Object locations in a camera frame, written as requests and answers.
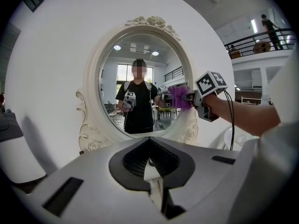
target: person standing on balcony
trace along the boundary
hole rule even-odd
[[[236,51],[237,50],[234,45],[231,45],[230,47],[231,47],[230,51]]]
[[[262,14],[261,17],[263,19],[262,25],[266,29],[266,32],[273,31],[271,33],[268,33],[268,36],[269,36],[271,42],[273,43],[275,50],[278,50],[277,45],[279,46],[279,48],[281,50],[283,50],[283,47],[279,42],[279,38],[277,37],[276,32],[274,32],[275,31],[274,27],[276,27],[277,29],[280,29],[280,27],[276,26],[275,24],[273,24],[273,22],[271,22],[269,19],[267,19],[267,16],[265,14]]]

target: ornate mirror frame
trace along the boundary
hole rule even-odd
[[[137,34],[154,35],[175,51],[183,66],[185,81],[193,88],[193,63],[187,55],[186,49],[171,25],[166,25],[160,17],[144,18],[140,16],[129,20],[122,26],[108,31],[94,46],[89,55],[85,72],[83,88],[78,89],[76,96],[82,100],[78,111],[83,113],[83,123],[79,133],[79,145],[82,151],[92,151],[114,143],[149,136],[147,134],[128,134],[117,128],[108,117],[99,93],[99,74],[113,46],[128,36]],[[163,131],[155,131],[153,135],[170,140],[191,144],[197,137],[198,126],[195,109],[181,110],[180,115],[172,125]]]

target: oval mirror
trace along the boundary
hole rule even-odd
[[[154,35],[136,34],[119,39],[107,52],[99,95],[110,121],[126,134],[170,129],[181,111],[171,101],[160,103],[162,93],[187,81],[171,45]]]

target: ceiling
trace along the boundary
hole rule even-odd
[[[276,7],[273,0],[184,0],[217,30],[246,14]]]
[[[235,85],[241,91],[252,91],[254,87],[262,86],[262,76],[260,69],[248,69],[234,71]]]
[[[269,17],[269,9],[259,11],[255,14],[246,14],[242,17],[239,17],[229,24],[217,29],[216,33],[222,40],[223,44],[228,44],[244,37],[254,35],[255,33],[252,28],[251,20],[255,20],[258,33],[264,32],[265,29],[262,26],[261,14],[265,14],[267,17]]]
[[[137,51],[144,51],[144,46],[148,46],[149,51],[146,54],[136,53],[130,50],[132,44],[136,45]],[[144,59],[146,61],[152,61],[157,63],[167,64],[169,60],[169,55],[175,56],[172,48],[160,38],[152,35],[133,35],[120,41],[118,45],[121,47],[120,50],[112,49],[108,57],[123,57],[123,58],[133,58],[133,59]],[[157,51],[159,55],[153,56],[152,52]]]

